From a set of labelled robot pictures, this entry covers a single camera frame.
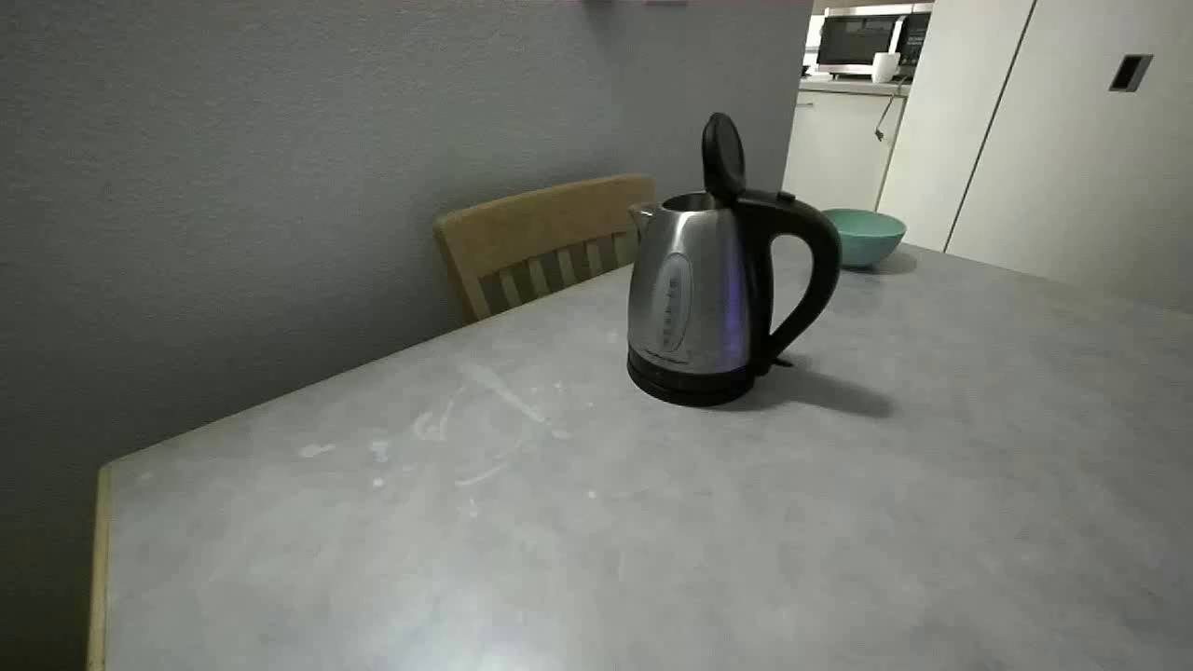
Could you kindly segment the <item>stainless steel electric kettle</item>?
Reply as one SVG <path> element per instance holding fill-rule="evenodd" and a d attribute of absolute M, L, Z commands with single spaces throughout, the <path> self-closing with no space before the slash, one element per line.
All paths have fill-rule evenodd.
<path fill-rule="evenodd" d="M 703 170 L 703 194 L 633 210 L 628 373 L 656 398 L 721 408 L 743 398 L 823 313 L 844 241 L 821 210 L 746 184 L 746 147 L 726 112 L 703 129 Z M 771 322 L 771 241 L 784 236 L 810 251 L 815 270 L 798 305 Z"/>

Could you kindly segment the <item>teal green bowl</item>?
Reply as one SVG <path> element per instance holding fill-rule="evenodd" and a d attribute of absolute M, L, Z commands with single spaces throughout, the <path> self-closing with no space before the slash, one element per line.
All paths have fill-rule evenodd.
<path fill-rule="evenodd" d="M 883 264 L 905 236 L 899 216 L 873 210 L 827 210 L 827 223 L 838 230 L 848 270 Z"/>

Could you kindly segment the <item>white kitchen cabinet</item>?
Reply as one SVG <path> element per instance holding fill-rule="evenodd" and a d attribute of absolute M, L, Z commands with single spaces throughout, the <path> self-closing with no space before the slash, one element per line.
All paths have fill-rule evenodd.
<path fill-rule="evenodd" d="M 875 210 L 905 112 L 902 85 L 807 81 L 784 192 L 817 210 Z"/>

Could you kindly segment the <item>white microwave oven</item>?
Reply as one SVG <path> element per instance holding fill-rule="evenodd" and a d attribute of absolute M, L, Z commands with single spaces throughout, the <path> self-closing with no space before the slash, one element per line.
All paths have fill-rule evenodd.
<path fill-rule="evenodd" d="M 925 52 L 929 24 L 929 4 L 823 6 L 815 24 L 810 69 L 831 78 L 873 78 L 875 57 L 895 52 L 895 78 L 909 81 Z"/>

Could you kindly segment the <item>wooden chair by wall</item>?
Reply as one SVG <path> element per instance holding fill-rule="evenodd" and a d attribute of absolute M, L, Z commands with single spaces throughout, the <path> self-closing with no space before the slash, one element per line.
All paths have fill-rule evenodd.
<path fill-rule="evenodd" d="M 628 264 L 631 210 L 653 198 L 649 177 L 619 170 L 446 214 L 438 241 L 468 316 L 484 322 Z"/>

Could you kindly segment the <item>black wall switch plate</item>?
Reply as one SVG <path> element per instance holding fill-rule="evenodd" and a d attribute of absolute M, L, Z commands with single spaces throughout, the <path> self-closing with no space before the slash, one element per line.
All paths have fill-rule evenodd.
<path fill-rule="evenodd" d="M 1115 78 L 1112 78 L 1112 88 L 1115 95 L 1133 95 L 1148 73 L 1148 57 L 1144 52 L 1133 52 L 1118 65 Z"/>

